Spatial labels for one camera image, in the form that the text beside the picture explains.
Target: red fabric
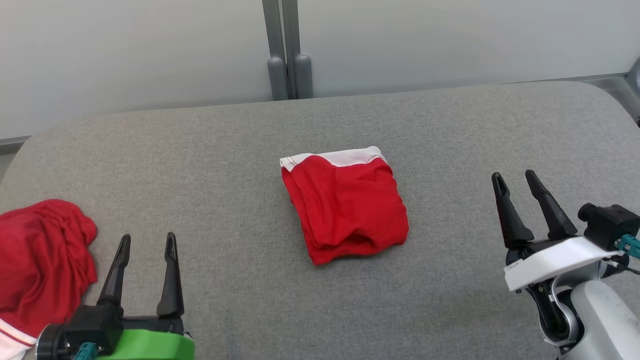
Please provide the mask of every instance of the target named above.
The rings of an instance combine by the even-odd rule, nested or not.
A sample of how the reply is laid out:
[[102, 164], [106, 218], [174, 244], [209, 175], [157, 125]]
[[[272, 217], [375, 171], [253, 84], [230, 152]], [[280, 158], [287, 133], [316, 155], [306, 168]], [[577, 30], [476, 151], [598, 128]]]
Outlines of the red fabric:
[[311, 261], [372, 255], [402, 245], [409, 231], [393, 171], [377, 158], [336, 167], [309, 156], [282, 179], [296, 207]]
[[0, 215], [0, 319], [34, 338], [47, 324], [66, 322], [97, 281], [87, 250], [96, 233], [90, 218], [62, 200]]

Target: crumpled red shirt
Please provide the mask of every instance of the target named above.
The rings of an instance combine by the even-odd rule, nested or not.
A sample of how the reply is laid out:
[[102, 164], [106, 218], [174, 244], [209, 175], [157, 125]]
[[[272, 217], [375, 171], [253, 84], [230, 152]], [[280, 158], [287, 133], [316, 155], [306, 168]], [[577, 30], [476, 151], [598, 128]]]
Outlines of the crumpled red shirt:
[[31, 346], [25, 339], [74, 314], [97, 281], [87, 249], [96, 234], [93, 221], [63, 200], [0, 215], [0, 332]]

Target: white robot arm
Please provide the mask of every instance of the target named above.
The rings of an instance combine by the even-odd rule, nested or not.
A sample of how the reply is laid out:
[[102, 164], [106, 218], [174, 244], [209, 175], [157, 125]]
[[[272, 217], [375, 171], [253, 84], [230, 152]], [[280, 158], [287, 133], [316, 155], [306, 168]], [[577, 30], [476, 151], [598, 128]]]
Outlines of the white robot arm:
[[511, 200], [502, 176], [492, 176], [505, 247], [504, 278], [509, 291], [525, 290], [538, 307], [545, 341], [560, 360], [640, 359], [640, 322], [603, 277], [628, 268], [629, 255], [640, 257], [640, 217], [619, 205], [585, 204], [578, 233], [532, 170], [525, 173], [549, 226], [548, 239], [534, 241]]

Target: gray fabric surface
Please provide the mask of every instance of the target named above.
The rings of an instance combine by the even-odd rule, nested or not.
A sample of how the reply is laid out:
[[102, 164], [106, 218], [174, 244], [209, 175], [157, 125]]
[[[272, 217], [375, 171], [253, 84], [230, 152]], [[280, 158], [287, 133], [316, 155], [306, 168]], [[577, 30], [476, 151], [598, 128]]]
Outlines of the gray fabric surface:
[[[131, 233], [128, 315], [155, 313], [175, 232], [199, 359], [552, 359], [533, 301], [504, 282], [491, 173], [538, 238], [528, 168], [582, 231], [587, 201], [640, 211], [638, 131], [605, 92], [553, 82], [116, 114], [32, 137], [0, 211], [55, 197], [94, 219], [89, 303]], [[314, 267], [278, 159], [370, 145], [409, 238]], [[640, 311], [639, 278], [607, 283]]]

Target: white fabric trim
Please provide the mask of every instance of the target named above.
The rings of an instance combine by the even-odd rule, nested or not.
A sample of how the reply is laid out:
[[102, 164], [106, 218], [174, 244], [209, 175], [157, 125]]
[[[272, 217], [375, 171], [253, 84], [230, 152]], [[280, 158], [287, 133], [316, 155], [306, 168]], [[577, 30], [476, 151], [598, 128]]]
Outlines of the white fabric trim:
[[0, 332], [0, 360], [21, 360], [29, 348]]
[[29, 343], [32, 345], [35, 345], [35, 343], [38, 341], [36, 338], [29, 336], [25, 333], [23, 333], [22, 331], [14, 328], [13, 326], [7, 324], [6, 322], [4, 322], [4, 320], [0, 319], [0, 329], [4, 332], [6, 332], [7, 334], [9, 334], [10, 336], [13, 336], [14, 338], [20, 340], [20, 341], [24, 341], [25, 343]]
[[343, 151], [334, 151], [334, 152], [326, 152], [324, 154], [299, 154], [294, 156], [288, 156], [286, 158], [280, 159], [280, 167], [284, 167], [287, 171], [293, 170], [296, 165], [299, 165], [302, 161], [304, 161], [309, 156], [320, 156], [324, 158], [326, 161], [329, 161], [332, 165], [336, 167], [348, 167], [356, 164], [368, 164], [375, 159], [382, 159], [384, 162], [387, 162], [380, 149], [376, 146], [370, 146], [366, 149], [351, 149], [351, 150], [343, 150]]

